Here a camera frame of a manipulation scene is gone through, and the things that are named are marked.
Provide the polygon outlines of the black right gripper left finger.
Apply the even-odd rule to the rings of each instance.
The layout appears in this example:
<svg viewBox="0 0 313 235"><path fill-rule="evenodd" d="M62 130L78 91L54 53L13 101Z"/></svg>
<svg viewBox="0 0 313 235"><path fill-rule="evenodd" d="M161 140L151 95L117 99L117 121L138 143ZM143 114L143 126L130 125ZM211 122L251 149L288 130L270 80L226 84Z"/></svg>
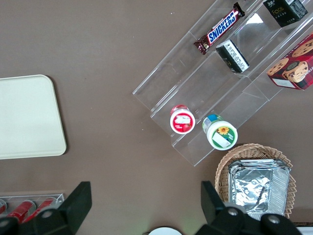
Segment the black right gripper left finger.
<svg viewBox="0 0 313 235"><path fill-rule="evenodd" d="M74 235L92 207L91 184L81 182L56 209L46 209L25 223L16 218L0 220L2 235Z"/></svg>

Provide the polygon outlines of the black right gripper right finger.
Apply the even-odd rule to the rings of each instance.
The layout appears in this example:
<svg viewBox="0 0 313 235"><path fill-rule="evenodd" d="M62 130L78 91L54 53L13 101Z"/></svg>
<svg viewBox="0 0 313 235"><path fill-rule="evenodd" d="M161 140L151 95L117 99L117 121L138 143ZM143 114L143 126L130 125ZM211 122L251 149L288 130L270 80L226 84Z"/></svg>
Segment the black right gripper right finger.
<svg viewBox="0 0 313 235"><path fill-rule="evenodd" d="M250 217L234 206L225 206L210 181L201 182L201 208L206 224L197 235L300 235L287 218L264 214L260 220Z"/></svg>

